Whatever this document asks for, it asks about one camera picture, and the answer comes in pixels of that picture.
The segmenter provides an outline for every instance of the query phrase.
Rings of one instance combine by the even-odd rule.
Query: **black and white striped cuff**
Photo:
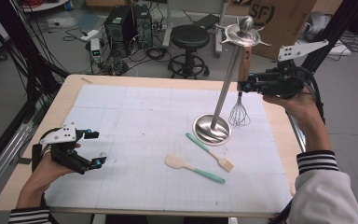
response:
[[[49,214],[50,211],[46,207],[13,209],[8,223],[50,223],[48,220]]]
[[[336,155],[331,150],[317,150],[298,154],[297,164],[301,175],[310,170],[339,170]]]

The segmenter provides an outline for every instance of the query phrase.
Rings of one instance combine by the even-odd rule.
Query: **human hand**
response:
[[[330,141],[324,122],[313,96],[304,88],[291,99],[278,96],[263,96],[263,100],[282,106],[293,118],[306,137],[306,150],[328,150]]]
[[[50,184],[60,176],[71,173],[74,173],[74,171],[53,161],[51,153],[46,152],[22,188],[16,208],[40,206],[42,195]]]

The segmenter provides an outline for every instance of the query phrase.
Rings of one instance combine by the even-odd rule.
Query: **round metal base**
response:
[[[231,137],[231,127],[225,119],[218,118],[216,127],[211,128],[213,115],[201,115],[193,124],[194,135],[205,145],[221,146]]]

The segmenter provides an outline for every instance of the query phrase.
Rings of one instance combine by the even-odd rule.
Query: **stool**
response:
[[[209,68],[205,65],[205,62],[199,56],[193,55],[193,52],[197,52],[197,49],[201,49],[208,45],[209,34],[206,30],[195,25],[181,25],[176,26],[171,32],[171,41],[180,49],[186,51],[185,54],[179,54],[168,63],[168,69],[175,75],[182,76],[184,78],[194,77],[197,79],[197,75],[201,72],[205,76],[209,75]],[[179,62],[177,59],[185,57],[185,62]]]

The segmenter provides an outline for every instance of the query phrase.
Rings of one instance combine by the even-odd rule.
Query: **wooden spatula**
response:
[[[207,148],[205,145],[202,144],[202,142],[197,139],[193,134],[191,133],[186,133],[186,136],[193,141],[195,144],[197,144],[199,147],[201,147],[202,149],[204,149],[205,151],[209,152],[209,154],[211,154],[213,157],[215,157],[217,159],[217,161],[219,162],[219,164],[228,172],[232,171],[232,169],[234,168],[234,164],[232,164],[228,159],[223,158],[223,157],[219,157],[216,154],[214,154],[211,150],[209,150],[209,148]]]
[[[203,175],[207,178],[210,178],[216,182],[219,182],[221,184],[224,184],[226,183],[226,180],[223,179],[222,177],[220,176],[217,176],[217,175],[213,175],[211,173],[208,173],[208,172],[205,172],[205,171],[202,171],[202,170],[199,170],[189,164],[187,164],[182,158],[178,157],[178,156],[175,156],[171,153],[168,153],[167,156],[165,157],[165,163],[169,166],[171,166],[172,168],[175,168],[175,169],[179,169],[179,168],[187,168],[191,171],[194,171],[196,172],[197,174],[199,175]]]

